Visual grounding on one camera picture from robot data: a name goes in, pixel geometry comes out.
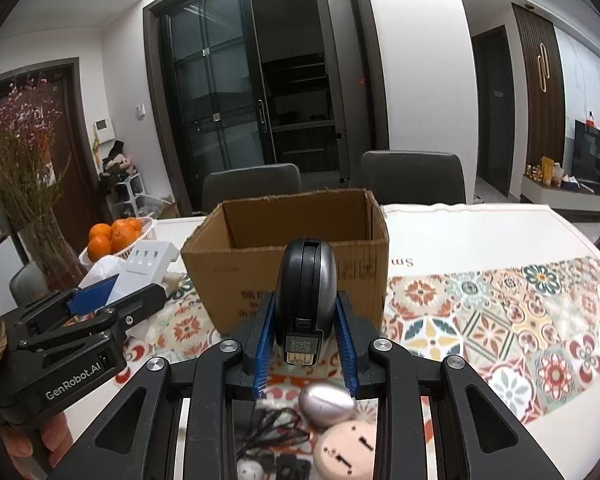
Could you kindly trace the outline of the white USB hub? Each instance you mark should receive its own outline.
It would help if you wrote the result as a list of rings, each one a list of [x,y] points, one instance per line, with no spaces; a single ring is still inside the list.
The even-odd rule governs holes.
[[[126,258],[107,304],[113,304],[147,285],[160,284],[170,264],[179,256],[180,251],[171,242],[140,240]]]

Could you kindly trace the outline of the floral fabric tissue cover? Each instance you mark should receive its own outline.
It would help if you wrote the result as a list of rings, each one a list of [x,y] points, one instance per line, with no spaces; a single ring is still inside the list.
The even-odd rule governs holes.
[[[100,258],[80,281],[79,288],[90,287],[100,281],[120,274],[125,269],[126,261],[122,258],[106,255]]]

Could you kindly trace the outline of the orange fruit front right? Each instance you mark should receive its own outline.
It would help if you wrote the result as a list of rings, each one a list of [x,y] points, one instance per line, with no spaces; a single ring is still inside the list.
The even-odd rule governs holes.
[[[111,252],[116,254],[132,245],[137,239],[137,232],[130,222],[115,223],[111,226]]]

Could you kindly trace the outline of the glass vase dried flowers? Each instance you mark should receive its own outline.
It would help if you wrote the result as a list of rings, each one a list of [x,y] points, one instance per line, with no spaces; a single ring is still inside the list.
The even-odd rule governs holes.
[[[62,111],[47,87],[46,78],[31,78],[0,102],[0,200],[47,287],[69,289],[84,272],[54,213],[68,166],[53,162]]]

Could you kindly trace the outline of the dark dining chair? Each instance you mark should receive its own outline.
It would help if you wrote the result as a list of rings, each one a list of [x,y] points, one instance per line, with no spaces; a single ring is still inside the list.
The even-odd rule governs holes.
[[[466,203],[463,166],[455,154],[368,151],[361,157],[361,185],[379,205]]]
[[[201,210],[206,214],[226,200],[241,200],[301,192],[299,168],[294,164],[253,166],[212,172],[202,185]]]

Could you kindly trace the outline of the orange fruit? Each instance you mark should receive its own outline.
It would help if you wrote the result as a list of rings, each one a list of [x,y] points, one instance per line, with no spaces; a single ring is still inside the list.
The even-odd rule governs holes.
[[[96,235],[87,244],[87,255],[92,263],[111,254],[110,239],[103,235]]]
[[[91,227],[88,232],[88,239],[92,240],[94,237],[105,237],[107,240],[111,237],[111,226],[107,223],[97,223]]]
[[[137,239],[137,232],[130,222],[115,223],[111,226],[111,252],[116,254],[132,245]]]

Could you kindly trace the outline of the white shoe rack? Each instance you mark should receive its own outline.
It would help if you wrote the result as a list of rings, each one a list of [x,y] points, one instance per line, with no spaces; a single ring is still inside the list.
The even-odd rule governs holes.
[[[140,218],[140,204],[138,200],[145,195],[142,175],[135,171],[117,172],[110,174],[107,188],[112,199],[112,213],[114,218]]]

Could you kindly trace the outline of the wall intercom panel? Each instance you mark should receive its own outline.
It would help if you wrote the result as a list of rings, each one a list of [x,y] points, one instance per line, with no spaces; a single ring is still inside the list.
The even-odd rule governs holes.
[[[94,122],[94,136],[99,143],[108,143],[116,140],[114,127],[109,118],[99,119]]]

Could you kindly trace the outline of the black clip mount device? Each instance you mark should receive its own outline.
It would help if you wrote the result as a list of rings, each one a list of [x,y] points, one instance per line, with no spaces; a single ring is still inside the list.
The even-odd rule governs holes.
[[[294,454],[280,454],[276,462],[276,480],[309,480],[312,464]]]

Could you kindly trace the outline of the white robot figurine keychain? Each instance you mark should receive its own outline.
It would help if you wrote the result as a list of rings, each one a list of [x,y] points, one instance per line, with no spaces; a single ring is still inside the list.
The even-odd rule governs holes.
[[[242,458],[237,462],[237,479],[238,480],[263,480],[263,466],[251,458]]]

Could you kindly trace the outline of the white fruit basket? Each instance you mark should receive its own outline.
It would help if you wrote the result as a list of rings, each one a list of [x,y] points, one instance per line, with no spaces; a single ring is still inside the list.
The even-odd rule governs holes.
[[[157,221],[150,217],[118,219],[111,224],[97,223],[88,231],[87,245],[79,254],[79,262],[90,270],[105,256],[126,259],[141,240],[154,240]]]

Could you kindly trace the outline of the dark dining chair left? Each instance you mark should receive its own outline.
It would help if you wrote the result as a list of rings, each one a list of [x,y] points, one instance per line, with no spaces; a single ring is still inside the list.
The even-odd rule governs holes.
[[[202,185],[201,210],[206,214],[226,200],[241,200],[301,192],[299,168],[294,164],[253,166],[212,172]]]

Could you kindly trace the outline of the silver oval mouse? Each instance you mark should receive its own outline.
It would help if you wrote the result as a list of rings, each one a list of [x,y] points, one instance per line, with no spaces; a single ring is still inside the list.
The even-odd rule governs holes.
[[[356,401],[345,388],[331,382],[311,382],[298,397],[301,413],[314,426],[329,428],[354,417]]]

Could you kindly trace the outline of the white TV cabinet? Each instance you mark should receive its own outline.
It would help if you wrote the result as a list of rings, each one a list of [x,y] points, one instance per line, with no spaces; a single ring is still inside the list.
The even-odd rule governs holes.
[[[554,210],[600,214],[600,195],[547,188],[528,177],[522,178],[520,198],[550,206]]]

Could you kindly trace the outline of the patterned tile table runner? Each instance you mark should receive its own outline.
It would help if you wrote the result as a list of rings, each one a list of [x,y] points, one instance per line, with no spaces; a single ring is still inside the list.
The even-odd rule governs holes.
[[[600,378],[600,260],[389,278],[382,336],[414,356],[462,356],[526,424],[557,410]],[[129,338],[123,386],[145,360],[196,358],[220,339],[187,277],[145,339]],[[312,379],[342,384],[336,344],[314,367],[270,362],[265,395],[297,401]]]

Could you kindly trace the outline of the orange fruit front left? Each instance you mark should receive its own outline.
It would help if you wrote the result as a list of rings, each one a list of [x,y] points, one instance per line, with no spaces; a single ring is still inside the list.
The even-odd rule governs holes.
[[[103,235],[96,235],[87,244],[87,255],[92,263],[111,254],[110,239]]]

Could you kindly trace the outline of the brown cardboard box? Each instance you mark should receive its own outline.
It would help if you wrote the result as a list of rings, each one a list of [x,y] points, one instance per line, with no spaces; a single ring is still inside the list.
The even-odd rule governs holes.
[[[289,276],[293,289],[332,254],[332,286],[354,313],[379,326],[388,285],[389,233],[373,193],[362,188],[228,200],[181,250],[188,275],[222,335],[256,315],[261,298]]]

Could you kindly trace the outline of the orange fruit back left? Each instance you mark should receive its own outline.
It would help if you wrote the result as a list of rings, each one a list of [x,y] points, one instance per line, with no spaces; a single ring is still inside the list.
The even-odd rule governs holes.
[[[91,227],[88,232],[88,239],[92,240],[94,237],[105,237],[107,240],[111,237],[111,226],[107,223],[97,223]]]

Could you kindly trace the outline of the dark dining chair right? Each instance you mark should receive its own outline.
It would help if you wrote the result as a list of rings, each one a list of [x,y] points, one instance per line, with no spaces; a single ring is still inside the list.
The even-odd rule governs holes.
[[[361,185],[379,205],[466,203],[463,166],[455,154],[368,151],[361,157]]]

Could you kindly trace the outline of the black television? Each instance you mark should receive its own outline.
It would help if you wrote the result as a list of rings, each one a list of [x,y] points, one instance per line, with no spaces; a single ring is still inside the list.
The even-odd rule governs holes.
[[[571,174],[600,191],[600,130],[578,120],[574,122]]]

